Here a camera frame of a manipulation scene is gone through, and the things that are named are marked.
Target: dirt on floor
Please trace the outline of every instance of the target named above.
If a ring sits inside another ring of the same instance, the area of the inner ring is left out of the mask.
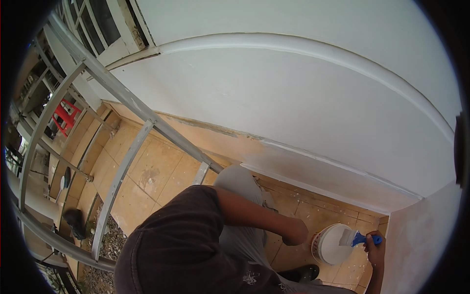
[[[98,209],[96,219],[90,223],[91,231],[94,231],[96,228],[96,222],[99,217],[99,212],[101,211],[101,206]],[[127,236],[122,232],[118,227],[116,221],[109,217],[108,223],[106,224],[105,235],[103,237],[102,246],[100,249],[100,256],[106,257],[108,259],[117,261],[119,253],[127,239]],[[84,240],[86,245],[89,248],[92,247],[93,235]],[[82,283],[82,292],[84,294],[111,294],[115,293],[114,282],[113,282],[113,273],[100,270],[88,265],[84,265],[84,281]]]

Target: paint bucket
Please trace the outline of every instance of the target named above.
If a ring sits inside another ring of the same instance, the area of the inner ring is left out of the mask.
[[[311,252],[317,262],[321,261],[327,265],[335,265],[342,263],[349,257],[353,248],[339,245],[339,239],[341,239],[345,229],[351,230],[345,224],[335,223],[312,236],[310,241]]]

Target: black shoe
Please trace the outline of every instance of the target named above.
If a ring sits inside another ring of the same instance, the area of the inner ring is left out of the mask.
[[[318,277],[320,268],[316,264],[308,264],[293,270],[281,271],[278,274],[289,281],[307,283]]]
[[[83,226],[83,216],[80,209],[69,208],[63,213],[63,219],[72,230],[73,236],[78,240],[83,240],[85,236],[85,227]]]

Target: red stool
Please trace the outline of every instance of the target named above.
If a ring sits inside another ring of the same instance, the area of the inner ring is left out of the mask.
[[[62,102],[67,103],[71,108],[73,108],[75,111],[72,112],[72,114],[69,114],[64,107],[62,106]],[[54,115],[52,115],[52,119],[54,120],[55,125],[59,128],[59,130],[62,132],[62,134],[67,138],[67,134],[65,133],[69,128],[72,128],[75,121],[75,116],[77,113],[82,113],[80,109],[78,109],[75,105],[70,103],[69,101],[62,99],[61,103],[57,106],[57,108],[54,111],[54,114],[57,114],[58,117],[62,118],[65,121],[65,126],[62,128],[61,125],[57,122],[55,119]]]

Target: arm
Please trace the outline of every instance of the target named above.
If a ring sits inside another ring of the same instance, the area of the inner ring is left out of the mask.
[[[306,241],[308,229],[301,219],[278,214],[222,188],[210,187],[217,192],[226,225],[268,230],[282,236],[286,245]]]
[[[382,242],[375,245],[371,235],[379,235],[382,237]],[[369,261],[372,264],[372,277],[366,294],[379,294],[384,278],[385,237],[377,230],[372,231],[367,234],[367,243],[364,243],[364,246],[366,247],[364,251],[368,252]]]

